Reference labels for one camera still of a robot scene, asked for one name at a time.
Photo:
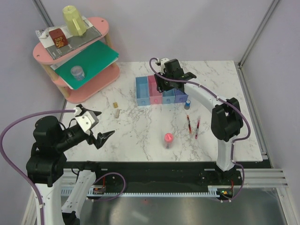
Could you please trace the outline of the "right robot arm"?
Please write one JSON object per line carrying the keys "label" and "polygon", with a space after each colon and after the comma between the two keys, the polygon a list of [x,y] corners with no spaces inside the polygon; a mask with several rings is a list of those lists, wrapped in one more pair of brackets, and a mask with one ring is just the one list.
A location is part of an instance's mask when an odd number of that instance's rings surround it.
{"label": "right robot arm", "polygon": [[219,184],[229,182],[232,178],[230,170],[234,168],[232,144],[243,127],[238,100],[220,97],[196,83],[196,75],[191,72],[185,73],[177,59],[152,58],[150,68],[154,72],[158,92],[179,90],[198,101],[211,113],[210,128],[217,138],[216,164],[219,168],[214,177]]}

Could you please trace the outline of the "blue cap glue bottle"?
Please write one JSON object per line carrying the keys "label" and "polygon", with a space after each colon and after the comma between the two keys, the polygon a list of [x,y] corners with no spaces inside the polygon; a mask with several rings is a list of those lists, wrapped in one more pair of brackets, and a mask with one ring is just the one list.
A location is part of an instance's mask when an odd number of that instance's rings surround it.
{"label": "blue cap glue bottle", "polygon": [[191,101],[190,100],[186,100],[185,105],[184,105],[184,109],[185,110],[189,110],[190,109],[190,104],[191,104]]}

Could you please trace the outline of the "clear paper clip jar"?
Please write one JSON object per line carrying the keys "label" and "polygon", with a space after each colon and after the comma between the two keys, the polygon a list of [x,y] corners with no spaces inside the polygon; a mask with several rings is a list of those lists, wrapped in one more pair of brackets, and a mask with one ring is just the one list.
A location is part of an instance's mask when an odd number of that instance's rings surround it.
{"label": "clear paper clip jar", "polygon": [[77,81],[81,81],[85,78],[85,73],[81,66],[72,67],[70,72]]}

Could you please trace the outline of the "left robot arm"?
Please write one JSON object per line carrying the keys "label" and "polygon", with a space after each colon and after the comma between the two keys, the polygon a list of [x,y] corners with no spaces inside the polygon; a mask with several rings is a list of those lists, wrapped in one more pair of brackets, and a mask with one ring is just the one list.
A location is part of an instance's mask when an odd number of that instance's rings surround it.
{"label": "left robot arm", "polygon": [[70,148],[86,141],[101,148],[114,131],[98,133],[92,128],[98,124],[101,112],[90,111],[82,105],[75,110],[76,124],[62,129],[55,116],[40,118],[35,124],[35,143],[26,164],[27,175],[33,187],[39,225],[78,225],[80,213],[93,184],[99,184],[103,173],[93,162],[85,162],[79,169],[77,181],[67,201],[61,203],[61,189],[67,158],[64,154]]}

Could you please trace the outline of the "pink lid clear jar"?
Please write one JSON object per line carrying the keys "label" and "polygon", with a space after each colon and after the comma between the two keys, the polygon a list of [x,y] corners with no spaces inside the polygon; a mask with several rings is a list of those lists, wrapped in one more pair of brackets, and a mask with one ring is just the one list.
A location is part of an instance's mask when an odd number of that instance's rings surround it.
{"label": "pink lid clear jar", "polygon": [[172,133],[166,133],[164,135],[164,147],[166,149],[169,149],[172,147],[174,141],[174,136]]}

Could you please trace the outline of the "beige stapler remover piece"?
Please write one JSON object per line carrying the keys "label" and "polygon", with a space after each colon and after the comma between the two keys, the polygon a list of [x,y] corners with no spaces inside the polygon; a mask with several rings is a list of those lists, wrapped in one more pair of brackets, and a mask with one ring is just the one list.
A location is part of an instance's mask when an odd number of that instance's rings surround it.
{"label": "beige stapler remover piece", "polygon": [[120,109],[117,109],[116,110],[116,113],[115,113],[115,118],[119,118],[119,116],[120,116]]}

